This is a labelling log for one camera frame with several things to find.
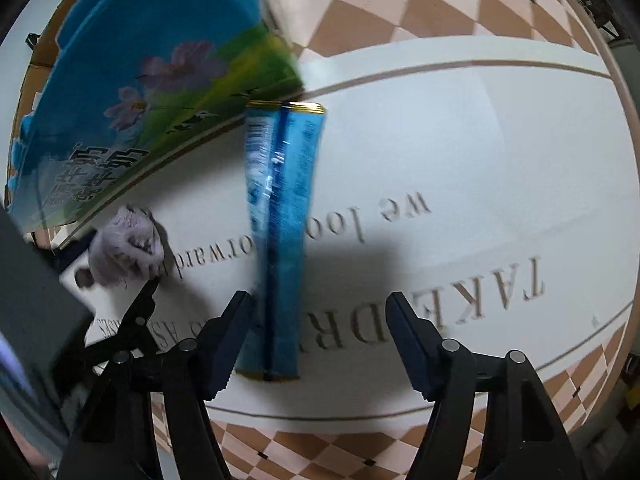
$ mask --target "blue snack stick package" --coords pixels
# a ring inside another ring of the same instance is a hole
[[[244,149],[257,308],[236,369],[250,378],[298,377],[303,237],[324,114],[315,103],[248,104]]]

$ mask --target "flower illustration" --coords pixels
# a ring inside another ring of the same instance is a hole
[[[213,78],[226,75],[226,62],[218,56],[209,56],[213,50],[210,41],[186,41],[174,48],[171,61],[161,57],[147,58],[142,63],[142,75],[137,80],[146,88],[176,93],[182,90],[204,90]]]
[[[114,117],[115,119],[111,122],[110,128],[122,131],[136,124],[145,114],[149,105],[140,95],[140,92],[131,86],[120,88],[118,97],[122,102],[107,108],[104,111],[104,116]]]

